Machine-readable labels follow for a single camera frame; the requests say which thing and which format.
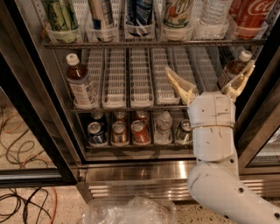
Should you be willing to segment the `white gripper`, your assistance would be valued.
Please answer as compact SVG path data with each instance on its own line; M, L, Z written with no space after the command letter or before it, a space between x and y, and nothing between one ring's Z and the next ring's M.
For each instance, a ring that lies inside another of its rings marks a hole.
M256 67L255 63L254 59L250 60L242 71L221 89L221 92L204 92L201 95L196 85L178 76L169 66L166 66L164 70L182 103L189 105L187 111L192 128L209 126L233 128L234 102L246 87Z

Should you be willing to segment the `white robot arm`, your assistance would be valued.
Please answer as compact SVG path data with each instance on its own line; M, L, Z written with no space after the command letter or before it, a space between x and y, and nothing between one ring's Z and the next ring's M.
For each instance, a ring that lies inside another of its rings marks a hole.
M164 68L173 88L187 106L197 164L187 177L192 197L207 209L237 224L280 224L280 208L255 194L239 178L234 144L235 101L255 69L250 60L231 82L219 91L197 93L191 82Z

